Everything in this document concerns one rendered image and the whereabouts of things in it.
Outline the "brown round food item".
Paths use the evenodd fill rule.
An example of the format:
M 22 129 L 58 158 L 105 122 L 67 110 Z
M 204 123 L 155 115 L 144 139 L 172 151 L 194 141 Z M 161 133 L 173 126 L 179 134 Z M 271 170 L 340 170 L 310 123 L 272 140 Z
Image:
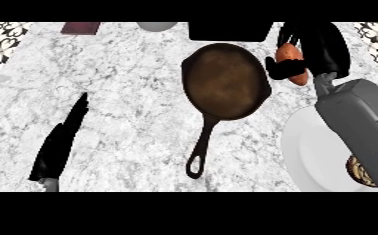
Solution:
M 372 178 L 369 177 L 368 172 L 355 156 L 350 156 L 346 162 L 346 168 L 352 179 L 358 183 L 368 187 L 378 188 L 378 185 L 375 184 Z

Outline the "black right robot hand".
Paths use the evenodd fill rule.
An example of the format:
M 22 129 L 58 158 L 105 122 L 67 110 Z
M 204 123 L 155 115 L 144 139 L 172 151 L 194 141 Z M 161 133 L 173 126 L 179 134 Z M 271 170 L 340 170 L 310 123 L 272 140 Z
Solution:
M 266 69 L 275 80 L 284 80 L 310 70 L 313 76 L 337 73 L 337 79 L 349 76 L 350 52 L 341 32 L 331 22 L 285 22 L 279 30 L 278 47 L 285 43 L 302 45 L 303 60 L 281 63 L 266 58 Z

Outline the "white plate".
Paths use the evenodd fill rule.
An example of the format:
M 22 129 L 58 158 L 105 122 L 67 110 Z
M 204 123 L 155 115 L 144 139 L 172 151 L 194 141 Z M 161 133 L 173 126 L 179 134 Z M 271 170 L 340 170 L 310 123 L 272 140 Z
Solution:
M 352 152 L 328 128 L 313 106 L 291 115 L 281 150 L 294 183 L 306 192 L 378 192 L 358 183 L 347 172 Z

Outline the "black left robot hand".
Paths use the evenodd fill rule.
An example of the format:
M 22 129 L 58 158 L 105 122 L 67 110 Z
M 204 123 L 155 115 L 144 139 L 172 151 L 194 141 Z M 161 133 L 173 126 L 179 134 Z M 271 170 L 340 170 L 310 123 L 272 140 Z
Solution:
M 76 134 L 89 111 L 87 105 L 87 94 L 83 94 L 71 108 L 65 121 L 55 126 L 45 139 L 33 164 L 30 181 L 40 181 L 43 178 L 59 178 L 65 169 Z

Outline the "black rectangular appliance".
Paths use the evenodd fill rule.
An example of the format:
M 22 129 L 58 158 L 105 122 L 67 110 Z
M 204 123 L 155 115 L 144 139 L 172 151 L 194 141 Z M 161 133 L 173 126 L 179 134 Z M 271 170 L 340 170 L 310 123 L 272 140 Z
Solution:
M 263 42 L 273 23 L 260 22 L 189 22 L 189 38 L 197 41 Z

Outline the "dark red flat object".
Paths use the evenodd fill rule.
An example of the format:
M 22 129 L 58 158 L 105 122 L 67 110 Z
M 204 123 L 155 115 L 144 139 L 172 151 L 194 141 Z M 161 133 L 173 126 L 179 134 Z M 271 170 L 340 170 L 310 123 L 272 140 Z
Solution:
M 68 35 L 95 35 L 99 25 L 99 22 L 67 22 L 61 33 Z

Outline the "black cast iron pan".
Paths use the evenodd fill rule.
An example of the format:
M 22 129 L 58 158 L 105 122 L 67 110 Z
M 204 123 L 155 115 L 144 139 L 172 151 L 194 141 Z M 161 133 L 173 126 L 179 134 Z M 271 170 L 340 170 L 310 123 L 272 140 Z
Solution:
M 214 126 L 220 121 L 251 115 L 271 97 L 272 87 L 257 57 L 229 43 L 201 47 L 182 61 L 182 83 L 188 99 L 204 118 L 200 139 L 186 163 L 186 174 L 198 179 Z

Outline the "orange sweet potato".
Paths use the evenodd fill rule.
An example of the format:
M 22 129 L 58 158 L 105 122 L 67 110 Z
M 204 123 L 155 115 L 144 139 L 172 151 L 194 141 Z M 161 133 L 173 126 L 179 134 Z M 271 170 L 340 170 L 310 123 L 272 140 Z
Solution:
M 303 54 L 299 48 L 291 44 L 285 43 L 276 50 L 276 62 L 281 63 L 287 60 L 302 60 Z M 309 75 L 303 72 L 300 75 L 291 76 L 290 81 L 299 85 L 304 86 L 307 84 Z

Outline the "grey round bowl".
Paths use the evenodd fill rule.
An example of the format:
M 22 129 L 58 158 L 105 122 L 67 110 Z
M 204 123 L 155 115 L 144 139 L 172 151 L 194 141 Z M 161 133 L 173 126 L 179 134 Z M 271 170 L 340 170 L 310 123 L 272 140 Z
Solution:
M 139 22 L 138 25 L 149 32 L 163 32 L 176 25 L 176 22 Z

